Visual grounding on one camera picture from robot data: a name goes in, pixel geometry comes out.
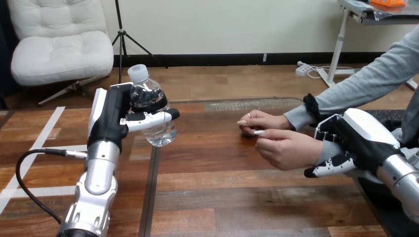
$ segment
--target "orange object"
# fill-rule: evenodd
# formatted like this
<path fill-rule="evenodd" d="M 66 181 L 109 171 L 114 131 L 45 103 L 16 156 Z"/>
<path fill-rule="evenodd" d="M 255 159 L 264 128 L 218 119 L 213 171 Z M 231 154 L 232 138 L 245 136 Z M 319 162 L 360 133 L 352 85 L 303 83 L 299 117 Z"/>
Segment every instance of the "orange object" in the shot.
<path fill-rule="evenodd" d="M 373 3 L 384 6 L 406 6 L 409 0 L 371 0 Z"/>

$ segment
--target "person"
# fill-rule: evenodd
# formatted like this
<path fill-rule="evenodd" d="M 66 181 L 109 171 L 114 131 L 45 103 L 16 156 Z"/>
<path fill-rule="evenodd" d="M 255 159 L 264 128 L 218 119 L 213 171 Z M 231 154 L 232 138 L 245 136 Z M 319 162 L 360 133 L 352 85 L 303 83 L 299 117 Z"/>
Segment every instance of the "person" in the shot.
<path fill-rule="evenodd" d="M 419 73 L 419 26 L 374 62 L 315 97 L 320 115 L 343 113 L 376 100 Z M 342 144 L 318 141 L 298 131 L 320 122 L 301 105 L 280 116 L 253 110 L 238 122 L 246 134 L 259 135 L 256 149 L 274 167 L 286 171 L 316 166 L 344 152 Z M 392 131 L 406 158 L 419 150 L 419 92 L 416 90 L 400 128 Z"/>

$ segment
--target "wooden table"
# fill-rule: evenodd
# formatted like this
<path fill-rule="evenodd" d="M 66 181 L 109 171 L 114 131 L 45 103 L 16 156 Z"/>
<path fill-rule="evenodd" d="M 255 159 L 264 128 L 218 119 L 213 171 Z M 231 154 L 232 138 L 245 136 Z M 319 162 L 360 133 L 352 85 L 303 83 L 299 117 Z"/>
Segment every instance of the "wooden table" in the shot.
<path fill-rule="evenodd" d="M 141 133 L 124 139 L 108 236 L 386 236 L 352 179 L 307 179 L 303 169 L 276 170 L 255 151 L 256 138 L 237 128 L 236 121 L 251 109 L 279 115 L 299 104 L 294 99 L 173 104 L 181 112 L 175 142 L 152 149 Z M 53 113 L 15 112 L 1 128 L 0 190 Z M 89 113 L 64 110 L 43 147 L 85 145 Z M 38 155 L 24 181 L 30 188 L 72 186 L 82 171 L 80 161 Z M 40 199 L 62 217 L 74 197 Z M 54 219 L 27 197 L 10 198 L 0 215 L 0 236 L 54 236 L 57 230 Z"/>

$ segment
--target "tripod stand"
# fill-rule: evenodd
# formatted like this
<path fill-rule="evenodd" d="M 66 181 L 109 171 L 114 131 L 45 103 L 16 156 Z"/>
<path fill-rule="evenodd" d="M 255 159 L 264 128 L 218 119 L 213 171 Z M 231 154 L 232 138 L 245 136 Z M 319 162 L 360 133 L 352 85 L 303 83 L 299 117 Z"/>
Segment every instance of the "tripod stand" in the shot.
<path fill-rule="evenodd" d="M 138 45 L 140 48 L 142 48 L 146 53 L 148 53 L 153 59 L 155 59 L 160 65 L 163 65 L 165 68 L 168 68 L 165 64 L 163 64 L 156 56 L 154 56 L 150 51 L 148 51 L 146 48 L 144 48 L 142 45 L 140 45 L 137 41 L 135 41 L 131 36 L 128 35 L 126 31 L 122 28 L 122 21 L 121 21 L 121 12 L 119 11 L 119 2 L 118 0 L 115 0 L 115 5 L 117 7 L 117 15 L 118 15 L 118 23 L 119 23 L 119 31 L 118 35 L 112 42 L 112 45 L 115 44 L 115 42 L 120 38 L 120 48 L 119 48 L 119 83 L 122 79 L 122 51 L 124 51 L 124 58 L 127 60 L 129 55 L 126 53 L 126 47 L 125 47 L 125 38 L 124 36 L 128 37 L 128 39 L 132 40 L 136 45 Z"/>

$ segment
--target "bottle cap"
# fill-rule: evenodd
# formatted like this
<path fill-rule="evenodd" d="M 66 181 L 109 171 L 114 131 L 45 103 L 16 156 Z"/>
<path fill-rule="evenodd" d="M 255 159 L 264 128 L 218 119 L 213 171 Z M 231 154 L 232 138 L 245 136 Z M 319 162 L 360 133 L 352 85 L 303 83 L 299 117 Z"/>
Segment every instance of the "bottle cap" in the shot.
<path fill-rule="evenodd" d="M 138 64 L 128 69 L 129 78 L 133 83 L 143 82 L 148 79 L 147 67 L 144 64 Z"/>

